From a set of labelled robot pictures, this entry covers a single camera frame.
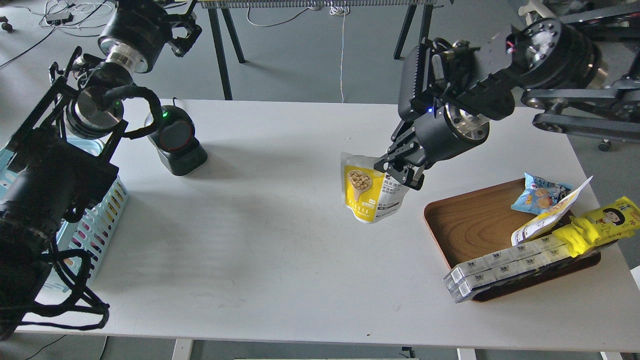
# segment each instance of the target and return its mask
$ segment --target gray floor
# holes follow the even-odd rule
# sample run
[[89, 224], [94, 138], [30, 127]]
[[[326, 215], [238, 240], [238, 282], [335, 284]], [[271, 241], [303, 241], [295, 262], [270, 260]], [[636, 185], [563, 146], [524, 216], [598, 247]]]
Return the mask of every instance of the gray floor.
[[[42, 11], [42, 2], [37, 0], [14, 0], [9, 3], [12, 6], [32, 6], [35, 12]], [[481, 45], [509, 24], [520, 26], [520, 19], [513, 10], [514, 3], [517, 1], [456, 0], [451, 5], [448, 1], [441, 1], [444, 7], [434, 11], [431, 34], [451, 41], [464, 38]], [[286, 19], [297, 11], [256, 9], [252, 12], [252, 20], [269, 24]], [[344, 19], [342, 69], [345, 102], [397, 102], [402, 62], [393, 60], [392, 54], [405, 11], [403, 6], [352, 8], [352, 13]], [[169, 49], [165, 49], [151, 73], [136, 76], [139, 85], [153, 89], [162, 98], [223, 99], [207, 12], [198, 7], [196, 13], [203, 33], [191, 52], [184, 58], [175, 58]], [[0, 15], [7, 16], [16, 29], [13, 34], [0, 31], [0, 63], [34, 44], [48, 32], [37, 26], [39, 17], [25, 9], [0, 7]], [[282, 26], [256, 28], [247, 23], [245, 15], [246, 10], [232, 10], [248, 63], [241, 65], [235, 61], [227, 32], [223, 30], [235, 100], [341, 102], [341, 17], [332, 17], [327, 9], [322, 9], [318, 12], [307, 11]], [[419, 16], [420, 10], [403, 54], [417, 41]], [[27, 55], [0, 69], [0, 119], [17, 127], [40, 94], [46, 91], [47, 67], [52, 61], [65, 63], [76, 45], [81, 45], [86, 52], [98, 54], [94, 38], [75, 38], [57, 31]], [[9, 136], [0, 134], [0, 143], [5, 143]], [[570, 140], [585, 173], [595, 175], [592, 187], [602, 204], [622, 195], [640, 201], [637, 186], [637, 179], [640, 178], [637, 161], [640, 146], [615, 143], [611, 151], [604, 153], [597, 150], [599, 141], [596, 139]], [[620, 241], [630, 267], [640, 265], [640, 245], [637, 240], [638, 236]], [[16, 334], [11, 340], [0, 343], [0, 359], [27, 358], [58, 337]], [[47, 347], [35, 359], [97, 359], [103, 344], [103, 337], [67, 336]], [[172, 350], [172, 340], [110, 338], [104, 359], [170, 359]], [[197, 341], [192, 359], [403, 358], [399, 353], [400, 349], [395, 347]], [[456, 359], [455, 349], [417, 348], [416, 353], [422, 359]], [[500, 350], [478, 350], [477, 356], [485, 360], [599, 359], [599, 355], [594, 353]]]

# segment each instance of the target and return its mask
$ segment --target black stand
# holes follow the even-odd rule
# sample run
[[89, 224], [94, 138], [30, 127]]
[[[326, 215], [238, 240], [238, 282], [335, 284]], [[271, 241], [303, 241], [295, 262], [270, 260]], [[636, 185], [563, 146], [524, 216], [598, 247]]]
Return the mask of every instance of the black stand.
[[[400, 36], [398, 37], [398, 43], [396, 44], [396, 51], [394, 52], [394, 59], [396, 60], [400, 59], [400, 53], [402, 52], [402, 48], [404, 47], [406, 36], [409, 33], [409, 28], [411, 27], [411, 21], [413, 20], [413, 16], [415, 15], [416, 7], [417, 5], [409, 5], [409, 8], [406, 10], [406, 15], [404, 16], [404, 22], [402, 24], [402, 30], [400, 30]], [[424, 5], [424, 10], [422, 12], [422, 24], [420, 25], [419, 41], [422, 41], [423, 38], [429, 37], [429, 28], [431, 27], [432, 14], [433, 5]]]
[[[236, 33], [236, 27], [234, 21], [231, 19], [231, 13], [229, 9], [220, 9], [222, 16], [225, 18], [227, 24], [227, 30], [231, 37], [231, 43], [236, 50], [236, 56], [239, 63], [245, 63], [242, 48], [240, 48], [240, 41], [238, 41], [238, 35]], [[225, 94], [225, 100], [233, 100], [231, 95], [231, 84], [229, 83], [229, 71], [227, 70], [227, 59], [225, 58], [225, 48], [222, 45], [222, 34], [220, 33], [220, 21], [218, 20], [218, 10], [209, 9], [209, 22], [211, 23], [211, 32], [213, 33], [213, 45], [216, 49], [216, 57], [218, 58], [218, 68], [220, 69], [220, 81], [222, 82], [222, 91]]]

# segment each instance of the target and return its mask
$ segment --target wooden tray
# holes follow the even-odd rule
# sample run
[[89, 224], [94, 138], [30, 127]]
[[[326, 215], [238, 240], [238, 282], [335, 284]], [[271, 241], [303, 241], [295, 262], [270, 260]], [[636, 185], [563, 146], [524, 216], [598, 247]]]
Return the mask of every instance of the wooden tray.
[[[535, 217], [533, 214], [511, 209], [511, 204], [523, 191], [524, 179], [517, 179], [435, 201], [424, 208], [424, 220], [450, 269], [464, 261], [511, 247], [511, 234]], [[568, 224], [569, 214], [556, 227]], [[562, 266], [536, 273], [535, 276], [492, 287], [477, 294], [474, 300], [494, 299], [598, 262], [599, 252], [577, 257], [563, 262]]]

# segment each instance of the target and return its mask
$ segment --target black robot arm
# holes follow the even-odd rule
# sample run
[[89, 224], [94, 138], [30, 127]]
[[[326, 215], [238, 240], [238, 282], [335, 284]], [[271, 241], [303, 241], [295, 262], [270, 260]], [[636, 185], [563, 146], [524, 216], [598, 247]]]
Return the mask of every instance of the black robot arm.
[[[505, 28], [482, 47], [423, 40], [404, 61], [401, 121], [376, 170], [419, 190], [425, 169], [486, 141], [489, 121], [513, 112], [516, 87], [525, 90], [524, 104], [545, 110], [533, 120], [540, 129], [640, 142], [638, 55], [627, 74], [602, 88], [602, 54], [590, 39], [594, 28], [612, 29], [607, 26], [639, 14], [640, 4], [631, 3], [579, 18], [541, 19], [521, 31]], [[607, 40], [638, 39], [637, 28], [613, 29], [604, 31]], [[603, 119], [562, 115], [567, 107]]]
[[[185, 14], [167, 14], [153, 0], [112, 2], [116, 12], [98, 41], [106, 58], [82, 54], [78, 47], [65, 69], [54, 63], [51, 88], [6, 146], [13, 152], [7, 169], [17, 177], [0, 200], [0, 340], [20, 325], [89, 330], [102, 328], [109, 317], [109, 306], [86, 286], [90, 254], [59, 250], [56, 233], [62, 220], [80, 221], [107, 194], [118, 174], [110, 161], [120, 139], [164, 129], [159, 99], [135, 85], [132, 75], [151, 71], [165, 44], [184, 56], [202, 32], [192, 14], [195, 0]], [[173, 28], [185, 28], [187, 35], [174, 38]], [[77, 88], [67, 84], [71, 73]], [[126, 131], [123, 100], [131, 97], [146, 99], [150, 116], [144, 127]], [[67, 142], [65, 124], [81, 138], [109, 140], [99, 155], [88, 154]], [[80, 259], [77, 274], [65, 264], [67, 258]], [[52, 269], [70, 295], [60, 304], [39, 304], [35, 298]], [[86, 306], [78, 304], [81, 300]], [[100, 319], [83, 326], [23, 321], [26, 313], [55, 317], [67, 311]]]

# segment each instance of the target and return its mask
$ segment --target plastic basket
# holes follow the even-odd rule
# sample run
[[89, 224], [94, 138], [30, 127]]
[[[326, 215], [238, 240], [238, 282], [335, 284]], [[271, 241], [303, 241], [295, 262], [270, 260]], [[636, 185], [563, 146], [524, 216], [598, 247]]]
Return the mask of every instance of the plastic basket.
[[[84, 140], [80, 138], [67, 139], [72, 145], [92, 154], [98, 155], [102, 151], [103, 144], [99, 140]], [[0, 199], [4, 197], [7, 189], [17, 177], [15, 172], [7, 170], [7, 165], [13, 153], [6, 149], [0, 149]], [[100, 264], [104, 259], [109, 243], [113, 239], [113, 232], [122, 216], [122, 210], [127, 204], [129, 193], [116, 178], [111, 188], [104, 196], [102, 202], [93, 209], [84, 212], [82, 220], [71, 224], [63, 222], [56, 235], [56, 241], [60, 250], [84, 249], [91, 254], [91, 267], [87, 285], [93, 282]], [[80, 260], [71, 258], [65, 260], [74, 274], [80, 268]], [[62, 282], [55, 271], [51, 271], [43, 289], [67, 291], [68, 287]]]

